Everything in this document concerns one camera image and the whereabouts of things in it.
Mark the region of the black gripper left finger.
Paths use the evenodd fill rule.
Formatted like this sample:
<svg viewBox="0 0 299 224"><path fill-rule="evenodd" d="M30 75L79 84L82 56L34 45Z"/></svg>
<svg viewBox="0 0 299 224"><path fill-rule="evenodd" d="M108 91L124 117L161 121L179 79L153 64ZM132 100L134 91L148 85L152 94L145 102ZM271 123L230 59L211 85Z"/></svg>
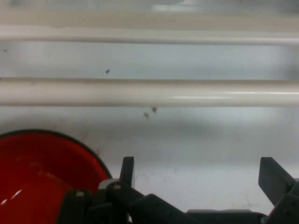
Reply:
<svg viewBox="0 0 299 224"><path fill-rule="evenodd" d="M187 216L156 195L132 187L134 158L125 157L120 177L92 194L73 189L65 194L57 216L59 224L185 224Z"/></svg>

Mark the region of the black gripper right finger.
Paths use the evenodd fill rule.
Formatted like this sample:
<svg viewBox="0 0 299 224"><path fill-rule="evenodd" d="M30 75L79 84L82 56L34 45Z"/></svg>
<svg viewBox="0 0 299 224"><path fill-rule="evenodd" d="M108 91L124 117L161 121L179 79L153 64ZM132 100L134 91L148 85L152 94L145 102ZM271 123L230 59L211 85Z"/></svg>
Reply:
<svg viewBox="0 0 299 224"><path fill-rule="evenodd" d="M287 173L272 157L261 158L258 184L274 205L266 218L266 224L299 222L299 181Z"/></svg>

